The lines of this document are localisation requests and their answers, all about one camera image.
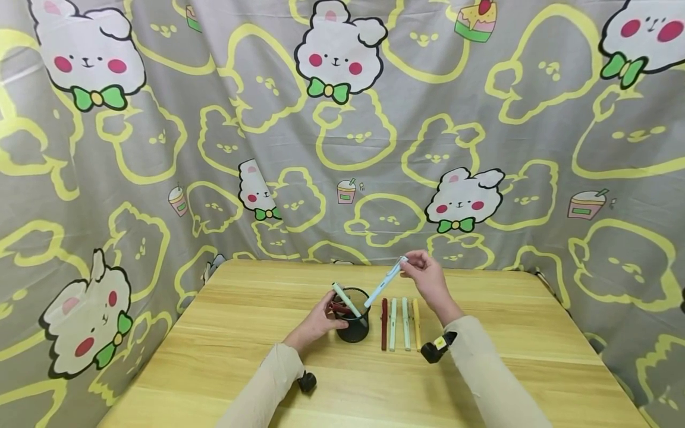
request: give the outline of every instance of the person's left hand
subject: person's left hand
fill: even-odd
[[[346,329],[347,321],[335,319],[329,308],[335,294],[336,292],[333,290],[326,293],[323,299],[307,315],[307,318],[288,334],[283,343],[301,353],[307,346],[327,332],[336,329]]]

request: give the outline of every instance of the cartoon bunny face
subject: cartoon bunny face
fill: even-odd
[[[90,280],[67,285],[40,318],[55,341],[51,375],[69,378],[86,370],[117,334],[119,314],[128,312],[130,297],[125,271],[107,266],[103,251],[96,250]]]
[[[80,14],[67,0],[29,0],[40,54],[55,86],[87,92],[145,85],[145,68],[131,39],[131,23],[114,8]]]
[[[647,58],[644,72],[656,73],[685,62],[685,4],[628,0],[605,24],[601,49],[626,60]]]
[[[369,89],[383,71],[378,46],[388,30],[378,18],[349,18],[342,1],[316,2],[311,28],[295,49],[295,62],[302,77],[333,86],[349,84],[350,93],[358,94]]]
[[[474,218],[481,223],[492,216],[502,203],[497,185],[504,178],[499,169],[491,169],[473,177],[466,168],[445,173],[438,184],[438,192],[426,207],[431,223],[442,220],[461,221]]]
[[[238,172],[240,173],[238,198],[248,210],[266,211],[276,208],[276,202],[271,197],[269,187],[264,181],[256,160],[250,159],[243,162],[238,166]]]

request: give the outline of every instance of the green bow tie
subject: green bow tie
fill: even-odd
[[[621,78],[621,89],[628,89],[635,84],[638,76],[647,66],[647,58],[628,61],[621,52],[611,56],[609,62],[601,70],[602,79]]]
[[[282,220],[281,213],[278,211],[278,208],[274,208],[273,210],[262,210],[261,208],[257,208],[255,210],[255,218],[259,221],[272,217]]]
[[[323,83],[318,77],[312,77],[309,81],[307,93],[310,97],[320,97],[321,95],[332,98],[337,104],[343,105],[349,100],[349,84],[329,85]]]
[[[464,220],[460,221],[449,221],[440,220],[438,223],[438,233],[445,234],[451,230],[460,230],[469,233],[473,231],[473,226],[475,225],[475,218],[466,217]]]
[[[133,326],[131,317],[124,311],[119,312],[119,317],[116,320],[116,334],[107,346],[95,354],[95,365],[98,370],[102,370],[112,361],[116,347],[122,343],[123,337],[131,330],[131,326]]]
[[[74,104],[82,112],[89,112],[93,106],[100,107],[105,105],[112,110],[124,110],[127,102],[121,86],[111,85],[103,90],[88,92],[78,86],[73,86],[71,92],[74,94]]]

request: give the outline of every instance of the hand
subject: hand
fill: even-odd
[[[438,316],[443,327],[463,317],[464,312],[449,295],[445,274],[440,264],[428,255],[426,250],[410,251],[405,256],[409,261],[400,264],[400,276],[414,280],[416,289],[428,307]]]
[[[320,302],[314,306],[314,309],[307,315],[300,325],[288,334],[288,337],[283,341],[284,344],[290,346],[297,353],[301,353],[307,346],[312,344],[331,330],[340,330],[347,328],[347,321],[336,320],[329,306],[335,297],[336,292],[330,290],[321,299]]]

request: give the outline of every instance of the pen cup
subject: pen cup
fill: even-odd
[[[345,294],[349,297],[352,303],[362,313],[362,316],[355,316],[354,314],[340,314],[333,312],[335,317],[347,321],[349,325],[346,329],[336,330],[338,337],[347,343],[358,343],[366,338],[369,334],[369,312],[371,308],[366,309],[364,302],[369,298],[369,295],[355,287],[343,288]],[[342,303],[340,296],[336,295],[333,302]]]

